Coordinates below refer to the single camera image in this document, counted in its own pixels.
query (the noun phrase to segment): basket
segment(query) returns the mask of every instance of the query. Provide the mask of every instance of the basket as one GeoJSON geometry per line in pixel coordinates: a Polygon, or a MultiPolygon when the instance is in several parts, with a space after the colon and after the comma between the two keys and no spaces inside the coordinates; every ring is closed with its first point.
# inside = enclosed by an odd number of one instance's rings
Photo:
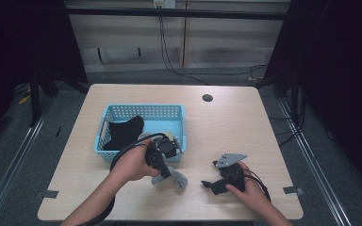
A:
{"type": "Polygon", "coordinates": [[[165,158],[166,162],[181,161],[182,152],[187,147],[185,110],[182,105],[108,105],[102,115],[94,150],[106,162],[111,162],[120,150],[105,151],[103,146],[111,140],[110,122],[125,122],[141,116],[144,122],[142,133],[165,133],[171,131],[181,147],[176,156],[165,158]]]}

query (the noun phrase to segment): wooden table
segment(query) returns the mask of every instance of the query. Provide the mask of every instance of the wooden table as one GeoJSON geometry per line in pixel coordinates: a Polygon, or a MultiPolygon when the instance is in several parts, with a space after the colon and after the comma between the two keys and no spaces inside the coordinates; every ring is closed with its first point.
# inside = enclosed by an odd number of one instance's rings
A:
{"type": "Polygon", "coordinates": [[[64,220],[108,174],[93,149],[104,109],[109,104],[181,104],[186,111],[187,149],[180,163],[189,184],[177,188],[173,178],[153,186],[145,177],[124,186],[107,220],[256,220],[229,192],[215,196],[201,181],[221,179],[212,161],[222,153],[245,153],[243,160],[269,188],[272,203],[289,219],[303,216],[266,111],[255,88],[160,85],[93,85],[75,122],[38,217],[64,220]],[[210,94],[213,101],[205,102],[210,94]]]}

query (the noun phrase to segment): wall socket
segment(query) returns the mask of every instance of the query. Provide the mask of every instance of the wall socket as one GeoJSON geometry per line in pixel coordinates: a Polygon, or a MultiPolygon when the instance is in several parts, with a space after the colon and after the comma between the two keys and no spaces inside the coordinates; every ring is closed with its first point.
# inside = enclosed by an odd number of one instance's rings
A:
{"type": "Polygon", "coordinates": [[[175,0],[154,0],[154,8],[175,8],[175,0]]]}

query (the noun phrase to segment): black cloth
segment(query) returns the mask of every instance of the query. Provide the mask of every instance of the black cloth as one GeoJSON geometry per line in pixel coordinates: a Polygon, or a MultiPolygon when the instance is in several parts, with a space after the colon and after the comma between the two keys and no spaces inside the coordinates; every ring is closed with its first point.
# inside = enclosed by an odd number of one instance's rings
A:
{"type": "Polygon", "coordinates": [[[135,142],[143,129],[143,119],[136,116],[126,122],[110,122],[108,129],[111,140],[103,146],[105,151],[118,151],[135,142]]]}

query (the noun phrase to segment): person's left arm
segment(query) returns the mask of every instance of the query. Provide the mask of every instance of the person's left arm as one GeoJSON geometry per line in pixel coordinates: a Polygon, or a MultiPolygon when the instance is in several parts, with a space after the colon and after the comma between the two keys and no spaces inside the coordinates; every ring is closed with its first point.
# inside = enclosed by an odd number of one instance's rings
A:
{"type": "MultiPolygon", "coordinates": [[[[151,139],[142,143],[148,145],[151,139]]],[[[117,192],[129,181],[158,176],[160,171],[145,162],[146,147],[137,146],[125,153],[105,180],[60,225],[79,225],[99,216],[117,192]]]]}

